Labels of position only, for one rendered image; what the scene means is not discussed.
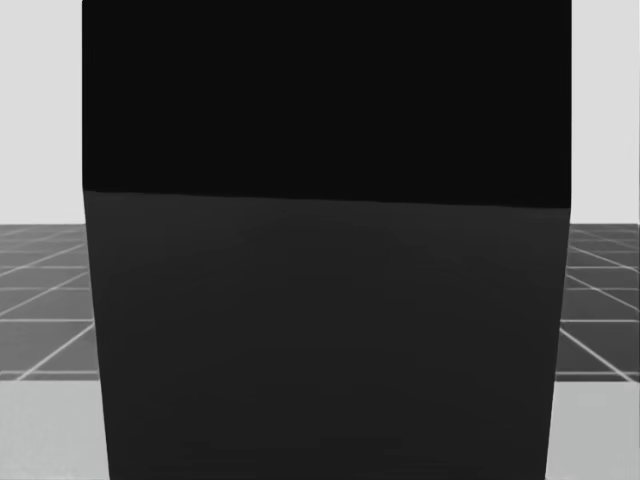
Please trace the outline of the black screen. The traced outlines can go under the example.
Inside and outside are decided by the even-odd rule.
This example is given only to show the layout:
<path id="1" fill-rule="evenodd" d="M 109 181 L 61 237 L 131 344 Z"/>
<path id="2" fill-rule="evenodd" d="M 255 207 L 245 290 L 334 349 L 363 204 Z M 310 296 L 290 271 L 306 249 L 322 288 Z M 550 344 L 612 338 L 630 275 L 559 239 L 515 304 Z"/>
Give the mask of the black screen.
<path id="1" fill-rule="evenodd" d="M 83 0 L 110 480 L 546 480 L 571 0 Z"/>

